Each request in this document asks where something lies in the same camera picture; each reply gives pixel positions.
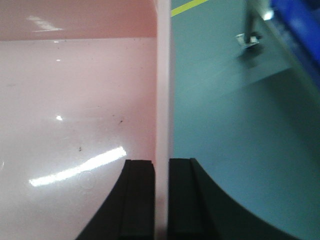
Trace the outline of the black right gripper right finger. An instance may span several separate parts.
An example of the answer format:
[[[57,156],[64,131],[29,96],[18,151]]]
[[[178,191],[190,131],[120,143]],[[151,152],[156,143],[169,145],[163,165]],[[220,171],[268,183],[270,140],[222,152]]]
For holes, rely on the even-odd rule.
[[[293,240],[219,187],[195,158],[171,158],[168,167],[168,239]]]

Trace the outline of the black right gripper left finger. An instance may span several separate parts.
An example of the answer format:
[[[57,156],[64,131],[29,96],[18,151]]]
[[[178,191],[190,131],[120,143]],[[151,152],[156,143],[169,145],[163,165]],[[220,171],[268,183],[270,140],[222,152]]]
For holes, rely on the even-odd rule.
[[[155,169],[150,160],[129,160],[78,240],[152,240]]]

